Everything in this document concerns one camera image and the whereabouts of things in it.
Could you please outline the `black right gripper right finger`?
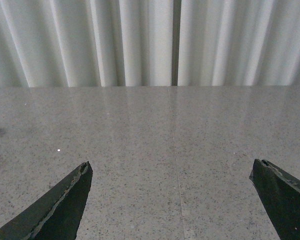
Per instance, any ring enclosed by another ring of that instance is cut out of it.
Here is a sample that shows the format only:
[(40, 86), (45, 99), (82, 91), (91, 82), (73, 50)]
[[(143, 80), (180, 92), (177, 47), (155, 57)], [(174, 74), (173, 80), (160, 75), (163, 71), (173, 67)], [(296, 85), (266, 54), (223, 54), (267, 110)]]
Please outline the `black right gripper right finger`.
[(268, 160), (255, 159), (249, 179), (281, 240), (300, 240), (300, 180)]

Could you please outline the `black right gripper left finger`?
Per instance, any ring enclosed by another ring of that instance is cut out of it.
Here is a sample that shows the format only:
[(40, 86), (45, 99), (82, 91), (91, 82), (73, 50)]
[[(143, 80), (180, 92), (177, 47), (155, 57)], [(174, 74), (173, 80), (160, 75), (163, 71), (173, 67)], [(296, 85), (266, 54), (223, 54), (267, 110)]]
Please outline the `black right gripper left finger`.
[(91, 189), (93, 170), (83, 162), (0, 228), (0, 240), (74, 240)]

